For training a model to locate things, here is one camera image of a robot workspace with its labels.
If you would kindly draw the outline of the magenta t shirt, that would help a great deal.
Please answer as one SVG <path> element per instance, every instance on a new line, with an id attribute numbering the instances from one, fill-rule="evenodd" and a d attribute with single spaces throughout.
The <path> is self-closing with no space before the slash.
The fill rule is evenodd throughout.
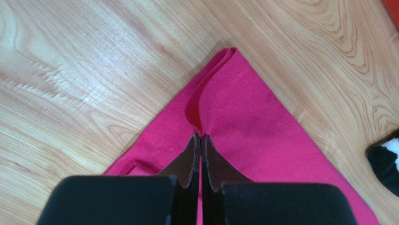
<path id="1" fill-rule="evenodd" d="M 337 186 L 360 225 L 378 219 L 236 48 L 219 51 L 106 171 L 154 175 L 186 147 L 210 135 L 218 152 L 258 182 Z"/>

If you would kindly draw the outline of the zebra print pillow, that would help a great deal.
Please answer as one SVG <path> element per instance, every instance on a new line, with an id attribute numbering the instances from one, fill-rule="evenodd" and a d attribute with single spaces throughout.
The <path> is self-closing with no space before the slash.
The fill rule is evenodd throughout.
<path id="1" fill-rule="evenodd" d="M 399 195 L 399 131 L 369 146 L 366 158 L 380 183 Z"/>

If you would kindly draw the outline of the red plastic tray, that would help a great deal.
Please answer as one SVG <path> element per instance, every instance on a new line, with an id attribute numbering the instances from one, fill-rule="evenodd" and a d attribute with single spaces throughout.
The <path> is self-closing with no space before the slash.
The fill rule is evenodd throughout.
<path id="1" fill-rule="evenodd" d="M 393 20 L 397 29 L 399 29 L 399 0 L 382 0 L 387 12 Z"/>

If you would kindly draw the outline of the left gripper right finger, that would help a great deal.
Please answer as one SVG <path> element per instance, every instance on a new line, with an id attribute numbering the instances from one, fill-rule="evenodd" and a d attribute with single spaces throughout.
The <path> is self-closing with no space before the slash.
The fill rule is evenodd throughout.
<path id="1" fill-rule="evenodd" d="M 355 225 L 335 186 L 254 182 L 233 167 L 209 135 L 201 140 L 202 210 L 206 225 Z"/>

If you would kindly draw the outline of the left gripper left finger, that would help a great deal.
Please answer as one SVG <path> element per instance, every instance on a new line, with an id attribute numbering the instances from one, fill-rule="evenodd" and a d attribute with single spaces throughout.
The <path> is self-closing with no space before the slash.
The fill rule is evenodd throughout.
<path id="1" fill-rule="evenodd" d="M 50 195 L 39 225 L 194 225 L 200 138 L 154 176 L 70 176 Z"/>

